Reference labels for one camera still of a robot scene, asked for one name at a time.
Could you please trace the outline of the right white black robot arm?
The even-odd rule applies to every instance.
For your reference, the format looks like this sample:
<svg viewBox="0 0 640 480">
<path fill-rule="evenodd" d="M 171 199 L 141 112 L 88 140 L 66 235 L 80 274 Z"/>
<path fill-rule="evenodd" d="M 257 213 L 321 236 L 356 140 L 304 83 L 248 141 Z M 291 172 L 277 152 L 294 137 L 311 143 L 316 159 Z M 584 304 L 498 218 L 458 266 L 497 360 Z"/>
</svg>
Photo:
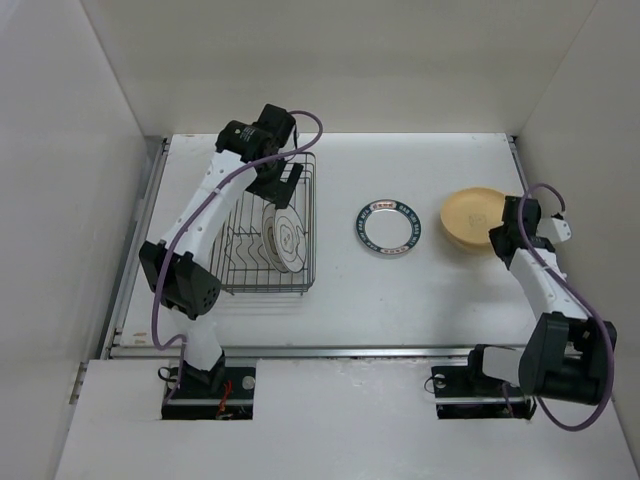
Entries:
<svg viewBox="0 0 640 480">
<path fill-rule="evenodd" d="M 567 220 L 560 213 L 544 218 L 535 199 L 507 196 L 502 223 L 489 238 L 537 323 L 522 349 L 475 346 L 463 369 L 465 386 L 484 394 L 507 382 L 528 396 L 599 404 L 610 391 L 610 358 L 594 316 L 561 284 L 566 276 L 555 246 L 571 238 Z"/>
</svg>

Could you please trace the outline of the yellow plate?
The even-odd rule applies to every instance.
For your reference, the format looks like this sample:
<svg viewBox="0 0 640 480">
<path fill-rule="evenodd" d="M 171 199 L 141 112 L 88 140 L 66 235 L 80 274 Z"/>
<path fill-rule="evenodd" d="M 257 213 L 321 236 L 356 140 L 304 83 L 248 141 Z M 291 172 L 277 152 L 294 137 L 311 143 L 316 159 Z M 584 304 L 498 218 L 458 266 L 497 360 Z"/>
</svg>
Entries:
<svg viewBox="0 0 640 480">
<path fill-rule="evenodd" d="M 462 252 L 473 255 L 492 255 L 493 250 L 490 244 L 475 245 L 459 241 L 451 236 L 447 231 L 444 232 L 445 238 L 457 249 Z"/>
<path fill-rule="evenodd" d="M 504 193 L 485 187 L 451 194 L 440 209 L 444 232 L 465 243 L 491 245 L 489 231 L 502 224 L 505 197 Z"/>
</svg>

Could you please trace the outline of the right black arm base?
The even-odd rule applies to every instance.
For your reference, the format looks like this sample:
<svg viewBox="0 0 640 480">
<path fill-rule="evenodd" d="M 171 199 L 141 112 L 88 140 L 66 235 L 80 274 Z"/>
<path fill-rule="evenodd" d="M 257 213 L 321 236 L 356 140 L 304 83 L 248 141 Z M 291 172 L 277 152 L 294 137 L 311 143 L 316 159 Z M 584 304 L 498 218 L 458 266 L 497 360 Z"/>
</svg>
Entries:
<svg viewBox="0 0 640 480">
<path fill-rule="evenodd" d="M 482 371 L 485 350 L 478 344 L 467 355 L 464 365 L 439 364 L 431 367 L 424 390 L 436 400 L 439 420 L 517 419 L 529 421 L 537 402 L 506 379 L 487 376 Z"/>
</svg>

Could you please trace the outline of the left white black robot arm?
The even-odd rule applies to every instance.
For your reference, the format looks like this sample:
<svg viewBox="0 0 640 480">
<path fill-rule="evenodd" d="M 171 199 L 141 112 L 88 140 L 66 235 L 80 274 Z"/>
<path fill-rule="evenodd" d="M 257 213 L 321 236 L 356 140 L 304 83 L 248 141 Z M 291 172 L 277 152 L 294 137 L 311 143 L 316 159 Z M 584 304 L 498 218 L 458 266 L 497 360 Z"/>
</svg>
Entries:
<svg viewBox="0 0 640 480">
<path fill-rule="evenodd" d="M 295 131 L 293 112 L 272 104 L 251 124 L 229 122 L 188 205 L 160 240 L 145 241 L 139 251 L 153 293 L 153 344 L 159 350 L 180 345 L 178 376 L 189 377 L 201 396 L 217 394 L 224 382 L 224 353 L 211 313 L 222 290 L 210 271 L 214 240 L 246 193 L 277 207 L 288 205 L 299 173 L 282 175 Z"/>
</svg>

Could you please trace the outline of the grey patterned plate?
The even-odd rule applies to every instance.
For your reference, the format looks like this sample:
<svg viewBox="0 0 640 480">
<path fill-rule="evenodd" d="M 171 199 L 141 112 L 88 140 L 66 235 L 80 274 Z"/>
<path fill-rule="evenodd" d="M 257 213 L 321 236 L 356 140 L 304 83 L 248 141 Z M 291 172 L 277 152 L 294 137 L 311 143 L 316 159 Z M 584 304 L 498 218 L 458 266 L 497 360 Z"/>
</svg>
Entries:
<svg viewBox="0 0 640 480">
<path fill-rule="evenodd" d="M 277 252 L 277 248 L 275 246 L 275 241 L 273 236 L 274 215 L 275 215 L 275 206 L 273 204 L 268 204 L 264 208 L 263 215 L 262 215 L 262 240 L 263 240 L 265 252 L 267 254 L 267 257 L 271 265 L 277 271 L 280 271 L 281 262 Z"/>
</svg>

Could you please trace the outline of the white plate green rim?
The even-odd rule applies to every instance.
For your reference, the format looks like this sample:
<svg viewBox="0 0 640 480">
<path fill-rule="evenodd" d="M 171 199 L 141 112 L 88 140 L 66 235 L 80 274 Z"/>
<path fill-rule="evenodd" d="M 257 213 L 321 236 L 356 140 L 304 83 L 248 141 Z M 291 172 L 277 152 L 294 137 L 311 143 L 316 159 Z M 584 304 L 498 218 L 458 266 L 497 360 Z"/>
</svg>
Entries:
<svg viewBox="0 0 640 480">
<path fill-rule="evenodd" d="M 362 245 L 386 256 L 408 253 L 419 242 L 422 224 L 407 204 L 394 199 L 379 199 L 365 205 L 356 217 L 355 231 Z"/>
</svg>

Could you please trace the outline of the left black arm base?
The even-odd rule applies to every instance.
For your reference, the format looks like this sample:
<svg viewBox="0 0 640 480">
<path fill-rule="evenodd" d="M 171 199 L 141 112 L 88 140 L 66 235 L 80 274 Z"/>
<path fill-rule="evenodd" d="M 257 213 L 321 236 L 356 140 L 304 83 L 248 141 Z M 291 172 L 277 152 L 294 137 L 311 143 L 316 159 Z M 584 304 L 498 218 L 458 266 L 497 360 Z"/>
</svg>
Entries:
<svg viewBox="0 0 640 480">
<path fill-rule="evenodd" d="M 163 420 L 244 421 L 253 419 L 254 366 L 227 366 L 222 357 L 211 371 L 183 366 L 160 367 L 165 383 Z"/>
</svg>

